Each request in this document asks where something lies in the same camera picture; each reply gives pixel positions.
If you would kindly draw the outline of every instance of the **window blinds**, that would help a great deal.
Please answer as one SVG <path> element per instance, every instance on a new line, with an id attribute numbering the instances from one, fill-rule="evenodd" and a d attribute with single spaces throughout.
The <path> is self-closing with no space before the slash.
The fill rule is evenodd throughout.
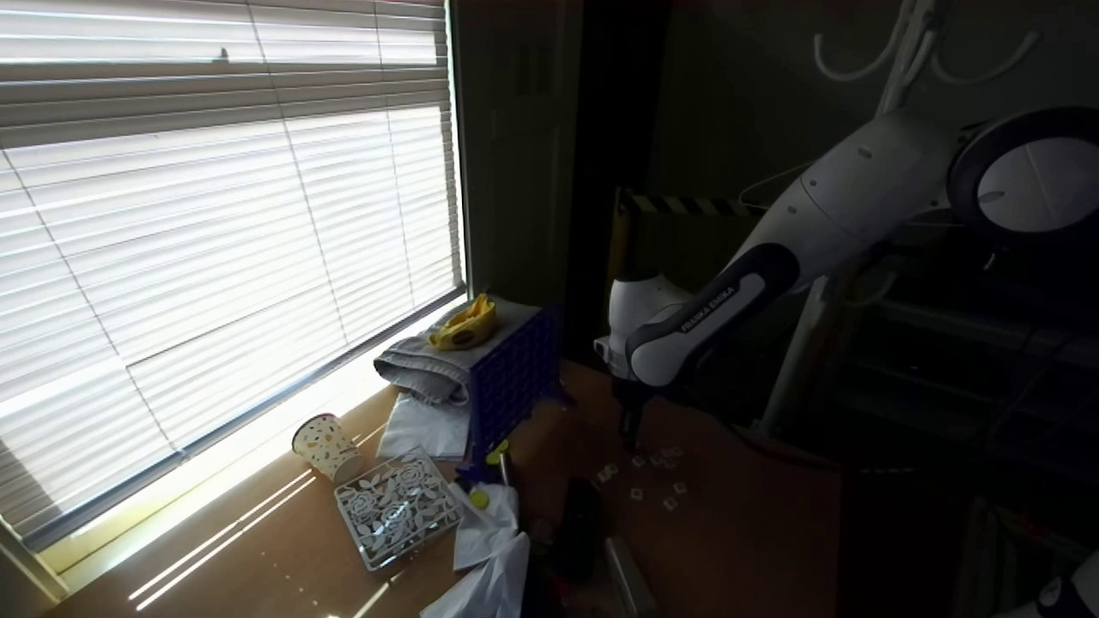
<path id="1" fill-rule="evenodd" d="M 0 0 L 0 516 L 41 549 L 463 286 L 443 0 Z"/>

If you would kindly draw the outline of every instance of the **table surface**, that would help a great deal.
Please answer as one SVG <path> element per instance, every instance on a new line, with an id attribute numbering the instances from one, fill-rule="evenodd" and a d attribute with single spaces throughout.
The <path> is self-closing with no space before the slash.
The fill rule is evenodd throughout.
<path id="1" fill-rule="evenodd" d="M 648 464 L 634 467 L 615 435 L 618 406 L 609 377 L 564 363 L 562 379 L 577 408 L 540 404 L 510 439 L 526 520 L 559 521 L 568 478 L 595 478 L 604 465 L 614 463 L 619 474 L 602 486 L 607 529 L 626 540 L 662 616 L 835 614 L 836 475 L 759 456 L 712 417 L 663 399 L 646 408 L 641 448 L 655 452 L 679 446 L 682 460 L 671 471 Z M 396 390 L 387 389 L 342 420 L 348 434 L 369 435 L 359 448 L 368 462 L 395 398 Z M 299 487 L 310 475 L 317 481 L 303 489 L 285 489 L 301 477 L 289 485 Z M 679 506 L 669 512 L 660 500 L 675 495 L 676 482 L 685 483 L 688 492 L 676 496 Z M 633 487 L 643 489 L 643 500 L 631 499 Z M 273 495 L 277 499 L 264 503 Z M 251 519 L 241 520 L 246 515 Z M 160 584 L 130 599 L 238 520 L 235 530 L 246 531 L 218 537 Z M 415 616 L 460 578 L 452 571 L 453 548 L 448 532 L 413 559 L 382 573 L 368 572 L 336 511 L 332 484 L 288 452 L 47 616 Z M 170 589 L 136 610 L 159 585 L 200 561 Z M 600 581 L 606 581 L 604 574 Z M 597 605 L 610 603 L 608 587 L 595 589 Z"/>

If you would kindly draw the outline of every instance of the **patterned paper cup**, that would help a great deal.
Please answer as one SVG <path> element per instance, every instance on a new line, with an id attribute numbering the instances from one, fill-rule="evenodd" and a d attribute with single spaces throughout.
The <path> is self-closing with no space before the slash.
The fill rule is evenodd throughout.
<path id="1" fill-rule="evenodd" d="M 333 415 L 320 415 L 306 421 L 293 434 L 293 452 L 313 464 L 336 485 L 358 474 L 363 457 L 343 433 Z"/>

